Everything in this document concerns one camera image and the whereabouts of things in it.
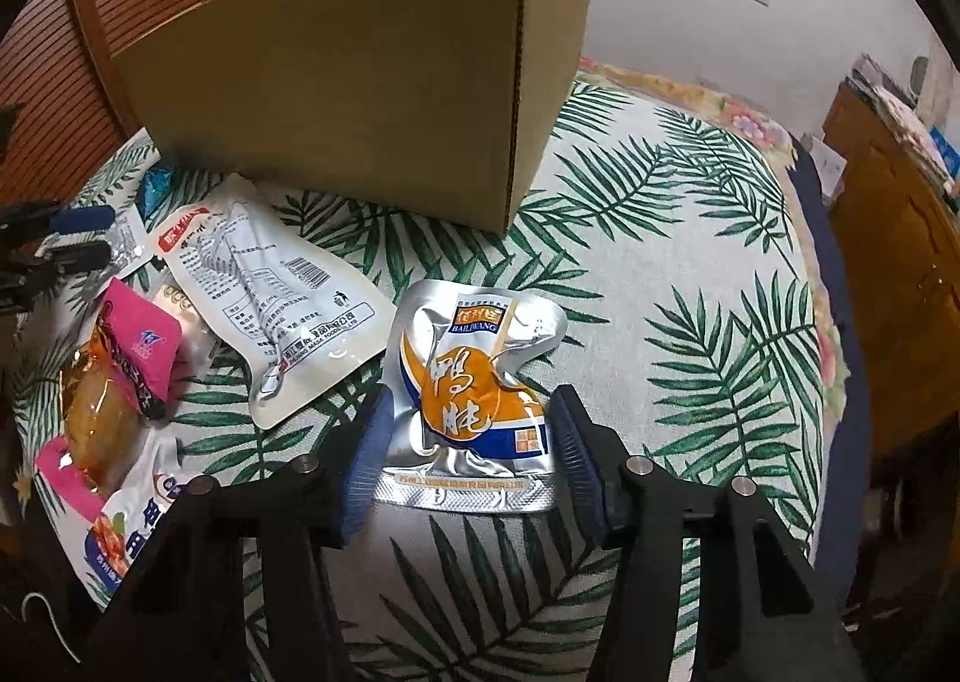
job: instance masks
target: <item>leaf-patterned tablecloth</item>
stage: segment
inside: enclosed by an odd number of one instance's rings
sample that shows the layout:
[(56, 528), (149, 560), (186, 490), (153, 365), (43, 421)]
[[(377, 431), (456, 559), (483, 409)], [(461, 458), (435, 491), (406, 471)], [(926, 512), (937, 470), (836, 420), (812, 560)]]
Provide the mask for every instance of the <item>leaf-patterned tablecloth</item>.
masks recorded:
[[(158, 158), (140, 132), (78, 196), (130, 204)], [(178, 172), (151, 218), (200, 199), (219, 175)], [(557, 300), (563, 344), (526, 367), (539, 391), (574, 384), (595, 420), (683, 478), (750, 474), (810, 551), (822, 471), (822, 384), (805, 267), (784, 193), (749, 142), (691, 115), (578, 83), (534, 187), (503, 239), (394, 207), (261, 184), (280, 218), (392, 298), (433, 277)], [(128, 282), (146, 289), (151, 267)], [(74, 281), (22, 323), (8, 396), (25, 460), (61, 432), (56, 371), (88, 314)], [(176, 384), (184, 465), (223, 483), (263, 478), (352, 421), (379, 359), (269, 433), (251, 422), (241, 361)], [(34, 494), (102, 606), (82, 557), (85, 524), (40, 476)], [(245, 555), (251, 669), (269, 678), (256, 548)], [(349, 653), (364, 679), (477, 682), (583, 676), (617, 555), (594, 551), (568, 505), (527, 517), (375, 504), (346, 552), (328, 554)], [(673, 676), (689, 674), (698, 549), (685, 549)]]

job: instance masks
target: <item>barcode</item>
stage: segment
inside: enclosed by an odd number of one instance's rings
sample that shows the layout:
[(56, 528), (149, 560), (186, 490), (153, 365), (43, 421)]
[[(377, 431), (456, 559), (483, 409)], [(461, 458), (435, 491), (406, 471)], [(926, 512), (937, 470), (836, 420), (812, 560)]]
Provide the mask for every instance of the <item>barcode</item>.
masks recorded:
[(323, 286), (330, 278), (327, 271), (301, 257), (284, 262), (283, 266), (311, 289), (320, 289), (320, 286)]

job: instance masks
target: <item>metal screw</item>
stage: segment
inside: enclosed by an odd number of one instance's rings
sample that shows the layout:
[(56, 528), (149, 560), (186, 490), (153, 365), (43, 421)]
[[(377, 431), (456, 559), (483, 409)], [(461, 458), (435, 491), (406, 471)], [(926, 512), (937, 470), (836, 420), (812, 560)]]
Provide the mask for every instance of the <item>metal screw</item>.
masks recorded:
[(216, 490), (219, 485), (220, 482), (213, 476), (200, 474), (190, 479), (189, 484), (186, 485), (186, 490), (190, 495), (206, 495)]
[(630, 471), (631, 474), (645, 476), (654, 471), (654, 464), (650, 458), (635, 454), (633, 457), (627, 459), (627, 470)]
[(309, 474), (309, 472), (318, 469), (320, 460), (313, 454), (301, 454), (299, 457), (294, 457), (294, 459), (290, 461), (290, 466), (298, 474)]
[(757, 491), (757, 484), (747, 476), (733, 476), (730, 486), (734, 493), (743, 495), (744, 498), (750, 498), (750, 495)]

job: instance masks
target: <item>brown cardboard box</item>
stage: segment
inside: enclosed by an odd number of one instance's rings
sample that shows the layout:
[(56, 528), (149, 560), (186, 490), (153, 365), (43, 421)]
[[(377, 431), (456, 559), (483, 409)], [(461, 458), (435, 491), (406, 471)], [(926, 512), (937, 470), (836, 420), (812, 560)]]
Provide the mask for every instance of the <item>brown cardboard box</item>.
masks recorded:
[(504, 233), (589, 0), (211, 0), (118, 53), (165, 158)]

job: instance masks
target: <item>silver foil wrapper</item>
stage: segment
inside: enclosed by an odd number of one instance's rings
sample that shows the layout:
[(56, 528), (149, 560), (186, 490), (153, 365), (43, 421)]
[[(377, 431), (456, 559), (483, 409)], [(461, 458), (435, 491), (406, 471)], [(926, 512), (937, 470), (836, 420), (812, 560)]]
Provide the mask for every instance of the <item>silver foil wrapper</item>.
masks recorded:
[(565, 332), (563, 309), (536, 295), (449, 281), (411, 286), (384, 357), (397, 426), (373, 498), (478, 514), (553, 507), (550, 431), (517, 370)]

